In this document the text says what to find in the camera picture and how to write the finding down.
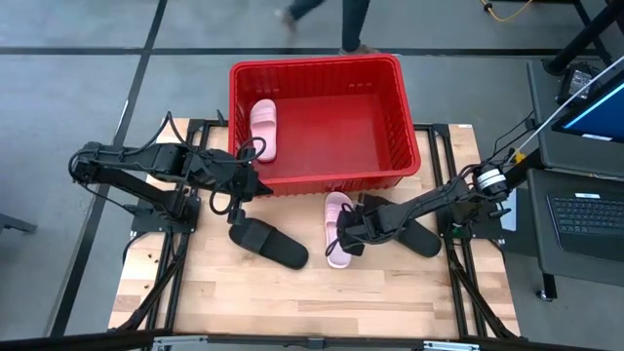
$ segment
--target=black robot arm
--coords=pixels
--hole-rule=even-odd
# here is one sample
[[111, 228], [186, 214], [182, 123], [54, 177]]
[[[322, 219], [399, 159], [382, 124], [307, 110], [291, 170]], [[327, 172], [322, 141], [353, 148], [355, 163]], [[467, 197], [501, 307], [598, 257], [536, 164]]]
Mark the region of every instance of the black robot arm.
[[[164, 124], [167, 120], [173, 123], [169, 114]], [[69, 173], [83, 186], [109, 184], [137, 196], [143, 204], [151, 205], [150, 209], [124, 206], [134, 215], [140, 211], [154, 211], [159, 217], [173, 222], [188, 222], [189, 217], [195, 215], [189, 213], [189, 199], [182, 191], [158, 189], [127, 171], [143, 172], [161, 181], [211, 190], [211, 210], [218, 215], [228, 215], [228, 222], [237, 224], [245, 217], [242, 203], [251, 201], [255, 196], [273, 193], [258, 179], [258, 173], [251, 164], [254, 156], [255, 149], [252, 147], [241, 147], [237, 157], [234, 157], [223, 150], [198, 150], [186, 143], [156, 143], [132, 148], [91, 141], [71, 157]], [[224, 210], [217, 210], [213, 205], [217, 192], [230, 195], [230, 202]]]
[[[473, 186], [465, 180], [473, 175]], [[467, 166], [458, 176], [423, 195], [403, 204], [378, 206], [374, 196], [360, 194], [355, 209], [343, 209], [337, 222], [338, 242], [342, 249], [361, 255], [364, 244], [383, 244], [398, 236], [410, 220], [430, 214], [440, 208], [468, 204], [463, 211], [470, 212], [483, 201], [499, 203], [509, 195], [505, 177], [491, 163]], [[504, 215], [496, 211], [490, 216]]]

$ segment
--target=red plastic basket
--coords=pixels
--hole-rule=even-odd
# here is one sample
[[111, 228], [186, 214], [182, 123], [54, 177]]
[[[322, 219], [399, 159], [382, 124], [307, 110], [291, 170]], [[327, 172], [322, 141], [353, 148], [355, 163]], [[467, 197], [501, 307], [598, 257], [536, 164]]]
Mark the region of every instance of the red plastic basket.
[[275, 195], [388, 188], [420, 167], [399, 61], [391, 55], [249, 61], [230, 71], [229, 152], [250, 111], [277, 106], [277, 156], [254, 162]]

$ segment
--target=concrete floor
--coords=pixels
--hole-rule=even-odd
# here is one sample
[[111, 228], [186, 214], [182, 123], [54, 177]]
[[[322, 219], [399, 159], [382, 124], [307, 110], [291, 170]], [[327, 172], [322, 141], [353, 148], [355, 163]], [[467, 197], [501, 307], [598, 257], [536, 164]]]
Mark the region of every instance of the concrete floor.
[[[0, 53], [15, 46], [143, 47], [157, 3], [0, 0]], [[288, 3], [170, 0], [155, 46], [285, 47], [287, 36], [272, 11]], [[590, 16], [605, 5], [598, 0], [583, 4]], [[495, 10], [504, 16], [519, 6], [496, 2]], [[298, 41], [289, 45], [338, 47], [340, 11], [338, 1], [328, 1], [302, 20]], [[483, 13], [477, 0], [372, 0], [362, 38], [379, 48], [556, 49], [581, 29], [571, 5], [533, 4], [516, 19], [498, 23]], [[614, 57], [624, 54], [618, 28], [609, 28], [603, 39]], [[231, 65], [269, 58], [282, 57], [151, 57], [126, 144], [147, 140], [169, 109], [176, 116], [208, 118], [219, 108], [227, 116]], [[88, 140], [112, 140], [138, 59], [0, 55], [0, 213], [39, 225], [34, 236], [13, 231], [0, 236], [0, 339], [47, 333], [92, 201], [71, 183], [66, 162]], [[528, 59], [400, 57], [413, 120], [472, 124], [480, 151], [489, 154], [495, 138], [531, 111]], [[132, 201], [118, 192], [111, 196]], [[67, 333], [105, 331], [131, 221], [121, 210], [106, 206]], [[621, 348], [624, 289], [558, 277], [560, 299], [544, 303], [533, 295], [541, 284], [534, 258], [510, 254], [507, 269], [523, 336]]]

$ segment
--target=wooden table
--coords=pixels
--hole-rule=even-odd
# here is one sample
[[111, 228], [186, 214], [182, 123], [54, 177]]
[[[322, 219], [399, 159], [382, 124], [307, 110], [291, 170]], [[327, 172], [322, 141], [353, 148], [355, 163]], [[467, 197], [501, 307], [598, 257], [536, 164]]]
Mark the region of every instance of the wooden table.
[[[188, 120], [177, 119], [185, 135]], [[472, 127], [451, 125], [456, 166], [480, 161]], [[416, 132], [422, 166], [395, 188], [373, 191], [394, 202], [404, 202], [435, 187], [425, 133]], [[159, 142], [177, 142], [167, 128]], [[227, 129], [211, 129], [210, 148], [227, 149]], [[439, 140], [441, 159], [444, 146]], [[443, 173], [448, 177], [446, 163]], [[159, 187], [173, 184], [148, 180]], [[208, 199], [209, 192], [200, 192]], [[254, 199], [245, 204], [247, 216], [278, 227], [310, 252], [307, 265], [293, 271], [247, 252], [228, 238], [224, 216], [213, 214], [206, 202], [199, 225], [191, 235], [184, 267], [175, 332], [372, 336], [400, 338], [456, 338], [449, 269], [445, 252], [424, 258], [397, 242], [367, 246], [347, 269], [328, 266], [325, 251], [324, 200], [326, 194]], [[225, 206], [217, 196], [215, 205]], [[433, 214], [418, 219], [435, 231]], [[130, 248], [109, 326], [125, 322], [154, 283], [163, 234], [150, 234]], [[472, 245], [479, 287], [505, 326], [518, 334], [505, 266], [490, 242]], [[159, 309], [157, 327], [163, 326], [169, 291]], [[469, 330], [475, 333], [470, 299], [464, 292]]]

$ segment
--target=pink slide sandal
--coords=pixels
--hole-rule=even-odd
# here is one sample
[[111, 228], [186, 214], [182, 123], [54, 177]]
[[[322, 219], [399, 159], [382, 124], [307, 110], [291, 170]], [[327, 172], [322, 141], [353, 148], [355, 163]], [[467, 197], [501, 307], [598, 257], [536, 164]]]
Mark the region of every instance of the pink slide sandal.
[[[266, 149], [257, 158], [260, 162], [269, 162], [275, 159], [277, 147], [275, 138], [277, 134], [277, 112], [275, 102], [265, 98], [255, 103], [250, 114], [250, 129], [252, 137], [262, 137], [266, 140]], [[254, 140], [255, 152], [262, 148], [262, 141]]]
[[[348, 196], [341, 192], [333, 192], [328, 195], [325, 200], [325, 237], [326, 247], [329, 246], [336, 238], [336, 223], [338, 215], [342, 211], [342, 204], [348, 204], [353, 207], [353, 202]], [[333, 251], [328, 256], [328, 263], [333, 268], [345, 268], [351, 262], [351, 254], [346, 253], [336, 244]]]

